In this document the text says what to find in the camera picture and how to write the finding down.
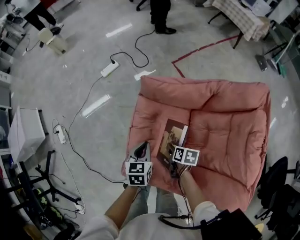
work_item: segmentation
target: book cover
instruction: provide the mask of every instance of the book cover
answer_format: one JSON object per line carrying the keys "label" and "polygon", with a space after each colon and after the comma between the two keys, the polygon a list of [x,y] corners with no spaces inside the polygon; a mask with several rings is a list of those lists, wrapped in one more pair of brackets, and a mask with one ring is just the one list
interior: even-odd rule
{"label": "book cover", "polygon": [[168,159],[171,157],[169,144],[173,145],[174,147],[182,147],[187,135],[187,131],[187,125],[172,119],[167,120],[164,134],[157,152],[157,159],[167,168],[170,166]]}

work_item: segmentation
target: checkered tablecloth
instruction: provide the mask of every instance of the checkered tablecloth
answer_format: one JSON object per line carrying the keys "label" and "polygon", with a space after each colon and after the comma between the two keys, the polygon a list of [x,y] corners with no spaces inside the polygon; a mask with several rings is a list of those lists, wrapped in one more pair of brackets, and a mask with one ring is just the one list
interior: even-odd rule
{"label": "checkered tablecloth", "polygon": [[266,17],[255,16],[251,10],[242,7],[238,0],[207,0],[203,5],[214,6],[223,12],[243,32],[247,41],[258,41],[269,30],[270,22]]}

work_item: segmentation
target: pink cushion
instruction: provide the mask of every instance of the pink cushion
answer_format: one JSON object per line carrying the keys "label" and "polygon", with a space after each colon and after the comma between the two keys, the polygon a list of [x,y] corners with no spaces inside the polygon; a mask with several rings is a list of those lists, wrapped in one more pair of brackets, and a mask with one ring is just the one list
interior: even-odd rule
{"label": "pink cushion", "polygon": [[156,159],[167,119],[189,125],[185,147],[201,152],[191,173],[208,200],[221,210],[246,210],[267,150],[268,87],[260,82],[141,78],[127,153],[138,143],[150,142],[150,184],[179,194],[177,181]]}

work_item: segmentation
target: black trousers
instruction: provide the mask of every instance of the black trousers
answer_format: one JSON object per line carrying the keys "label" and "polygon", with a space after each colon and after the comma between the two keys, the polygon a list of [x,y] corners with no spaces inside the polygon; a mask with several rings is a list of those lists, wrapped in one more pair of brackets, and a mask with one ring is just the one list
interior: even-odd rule
{"label": "black trousers", "polygon": [[155,29],[164,29],[168,12],[171,9],[171,0],[150,0],[151,21],[155,23]]}
{"label": "black trousers", "polygon": [[55,18],[47,11],[42,3],[39,3],[31,12],[29,12],[24,19],[34,26],[37,30],[41,31],[45,25],[39,20],[38,15],[45,18],[51,25],[56,24]]}

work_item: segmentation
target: gray floor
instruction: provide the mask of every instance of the gray floor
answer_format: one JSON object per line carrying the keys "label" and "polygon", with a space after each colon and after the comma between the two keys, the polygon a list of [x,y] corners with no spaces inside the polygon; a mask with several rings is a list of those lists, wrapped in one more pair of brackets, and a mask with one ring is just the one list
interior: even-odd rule
{"label": "gray floor", "polygon": [[[137,37],[153,31],[153,26],[150,24],[149,4],[146,3],[140,12],[136,12],[137,2],[85,0],[78,6],[72,4],[58,13],[57,16],[63,18],[65,24],[61,35],[71,47],[62,57],[55,56],[46,47],[41,49],[38,46],[22,56],[28,44],[25,38],[15,52],[19,61],[12,68],[12,74],[17,77],[12,84],[12,107],[15,109],[20,105],[43,109],[44,122],[49,133],[52,131],[54,118],[68,128],[91,85],[100,77],[100,71],[110,63],[111,54],[126,51],[137,64],[145,64],[145,57],[134,48],[134,44]],[[216,13],[217,10],[213,8],[194,7],[189,0],[174,0],[167,24],[176,28],[178,33],[172,36],[154,33],[138,42],[138,46],[149,57],[150,63],[147,67],[135,67],[125,55],[114,57],[120,67],[95,84],[83,109],[105,94],[110,96],[109,101],[87,118],[79,114],[71,128],[70,135],[75,149],[86,158],[90,167],[111,179],[123,179],[120,168],[125,157],[128,126],[140,84],[134,76],[144,70],[156,70],[153,75],[180,76],[172,61],[201,46],[237,35],[236,27],[222,16],[211,25],[207,24]],[[105,36],[106,33],[130,23],[131,28],[110,38]],[[36,29],[29,30],[29,48],[38,40],[37,33]],[[300,82],[296,72],[290,64],[286,64],[286,78],[278,76],[271,68],[265,72],[260,71],[254,55],[270,48],[270,41],[257,43],[242,39],[237,49],[233,50],[234,42],[235,40],[226,41],[203,49],[176,65],[185,77],[238,82],[260,81],[268,84],[271,90],[273,120],[269,136],[269,165],[282,156],[288,156],[289,167],[294,168],[300,155],[300,96],[297,94]],[[61,145],[53,135],[47,139],[37,155],[28,160],[27,166],[32,168],[38,162],[45,166],[46,152],[53,148],[64,155],[85,201],[85,216],[79,215],[75,219],[83,227],[86,221],[105,212],[122,192],[122,184],[109,183],[89,171],[83,161],[73,153],[70,145]],[[66,185],[62,185],[53,179],[60,189],[77,194],[60,154],[53,159],[52,172],[66,182]],[[289,176],[287,182],[291,181],[292,177]],[[177,199],[185,212],[182,198],[177,196]],[[60,202],[55,205],[75,209],[74,205],[61,197]],[[149,207],[150,211],[154,211],[154,188],[151,189]],[[253,222],[259,222],[254,221],[253,216],[260,207],[260,202],[255,197],[247,211]],[[269,239],[272,235],[266,230],[263,234],[264,239]]]}

